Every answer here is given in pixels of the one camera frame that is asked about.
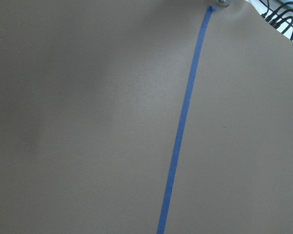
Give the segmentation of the blue tape line lengthwise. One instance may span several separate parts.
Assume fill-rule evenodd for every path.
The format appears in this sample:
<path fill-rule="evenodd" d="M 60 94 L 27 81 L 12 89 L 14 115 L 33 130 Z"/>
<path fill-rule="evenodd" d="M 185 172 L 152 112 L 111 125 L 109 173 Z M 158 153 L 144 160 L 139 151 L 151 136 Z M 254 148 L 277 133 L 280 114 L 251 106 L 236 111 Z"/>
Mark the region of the blue tape line lengthwise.
<path fill-rule="evenodd" d="M 166 229 L 166 223 L 167 223 L 167 218 L 168 218 L 168 213 L 169 213 L 169 207 L 170 207 L 170 202 L 171 202 L 171 196 L 172 196 L 172 191 L 174 187 L 174 181 L 175 181 L 175 176 L 176 176 L 176 171 L 177 171 L 177 166 L 178 166 L 178 161 L 179 161 L 179 155 L 182 147 L 182 141 L 183 141 L 183 136 L 184 136 L 184 131 L 185 131 L 185 126 L 186 126 L 186 120 L 188 116 L 188 110 L 190 107 L 190 102 L 191 102 L 191 97 L 192 97 L 192 91 L 196 79 L 196 74 L 197 74 L 197 69 L 199 65 L 199 60 L 200 60 L 200 55 L 204 43 L 204 38 L 206 35 L 206 31 L 209 25 L 210 18 L 214 12 L 218 10 L 217 6 L 208 6 L 204 17 L 203 21 L 201 23 L 196 44 L 195 44 L 195 49 L 193 52 L 193 58 L 190 66 L 190 71 L 189 71 L 189 76 L 188 76 L 188 81 L 187 81 L 187 86 L 185 90 L 185 95 L 183 99 L 183 104 L 182 104 L 182 109 L 180 112 L 180 117 L 179 117 L 179 122 L 178 122 L 178 127 L 176 131 L 176 136 L 175 136 L 175 141 L 174 141 L 174 146 L 171 154 L 171 160 L 170 160 L 170 165 L 169 165 L 169 170 L 168 170 L 168 175 L 167 175 L 167 181 L 166 181 L 166 186 L 165 186 L 165 191 L 164 191 L 164 196 L 163 196 L 163 201 L 162 201 L 162 206 L 161 206 L 161 212 L 159 215 L 159 221 L 157 225 L 157 234 L 163 234 Z"/>

